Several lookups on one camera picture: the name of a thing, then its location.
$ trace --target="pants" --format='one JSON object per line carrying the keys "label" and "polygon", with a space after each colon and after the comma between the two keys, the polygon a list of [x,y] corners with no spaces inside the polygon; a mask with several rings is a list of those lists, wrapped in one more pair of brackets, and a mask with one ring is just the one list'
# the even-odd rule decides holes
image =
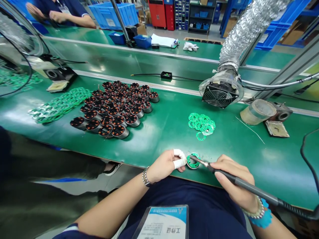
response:
{"label": "pants", "polygon": [[0,183],[0,238],[35,238],[67,226],[107,196],[104,191],[74,196],[51,185],[32,182],[95,179],[103,173],[105,163],[9,134],[13,164],[11,177]]}

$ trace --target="hand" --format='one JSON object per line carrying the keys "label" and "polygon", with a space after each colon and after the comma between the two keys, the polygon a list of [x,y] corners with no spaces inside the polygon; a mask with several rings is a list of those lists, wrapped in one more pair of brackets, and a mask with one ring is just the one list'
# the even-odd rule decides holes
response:
{"label": "hand", "polygon": [[57,23],[62,23],[67,21],[68,14],[56,12],[56,11],[50,11],[49,16],[52,20],[56,21]]}
{"label": "hand", "polygon": [[[211,163],[210,166],[212,166],[214,169],[224,170],[252,185],[255,185],[254,177],[249,172],[248,168],[236,163],[234,160],[224,154],[222,154],[215,163]],[[256,213],[258,211],[258,201],[255,194],[247,191],[246,189],[235,186],[226,178],[224,174],[220,172],[215,172],[215,176],[235,203],[248,212]]]}
{"label": "hand", "polygon": [[[174,161],[179,159],[183,160],[183,165],[186,164],[186,157],[181,150],[171,149],[164,151],[147,170],[147,180],[153,184],[166,178],[175,169]],[[182,173],[185,171],[185,166],[181,166],[177,170]]]}
{"label": "hand", "polygon": [[29,12],[30,14],[37,15],[37,16],[43,18],[43,19],[45,18],[45,16],[44,16],[43,13],[40,11],[40,9],[37,8],[36,6],[34,6],[33,4],[27,2],[27,3],[26,3],[26,8],[27,8],[27,10],[28,10],[28,12]]}

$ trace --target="wristwatch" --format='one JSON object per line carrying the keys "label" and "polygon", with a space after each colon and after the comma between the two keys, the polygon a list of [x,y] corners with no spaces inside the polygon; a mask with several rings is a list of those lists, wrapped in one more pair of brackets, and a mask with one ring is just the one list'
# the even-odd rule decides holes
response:
{"label": "wristwatch", "polygon": [[147,172],[148,169],[149,169],[149,166],[143,171],[142,180],[143,180],[144,185],[149,188],[149,187],[152,186],[153,184],[151,184],[151,183],[147,180],[146,172]]}

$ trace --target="id badge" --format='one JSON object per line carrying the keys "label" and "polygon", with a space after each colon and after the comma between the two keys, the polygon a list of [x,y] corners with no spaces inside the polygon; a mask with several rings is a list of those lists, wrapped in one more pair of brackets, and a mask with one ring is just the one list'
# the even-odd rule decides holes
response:
{"label": "id badge", "polygon": [[132,239],[188,239],[188,205],[148,207]]}
{"label": "id badge", "polygon": [[67,6],[61,6],[61,7],[59,7],[59,9],[61,10],[61,12],[63,12],[63,13],[67,13],[67,14],[71,14],[70,13],[70,11],[69,11],[69,9],[67,8]]}

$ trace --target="fan grille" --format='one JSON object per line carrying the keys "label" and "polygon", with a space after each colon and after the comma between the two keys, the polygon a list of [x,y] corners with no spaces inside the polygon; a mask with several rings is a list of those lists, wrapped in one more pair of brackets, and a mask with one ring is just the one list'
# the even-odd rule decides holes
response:
{"label": "fan grille", "polygon": [[228,105],[230,105],[237,97],[238,95],[234,93],[207,86],[203,94],[202,101],[224,109]]}

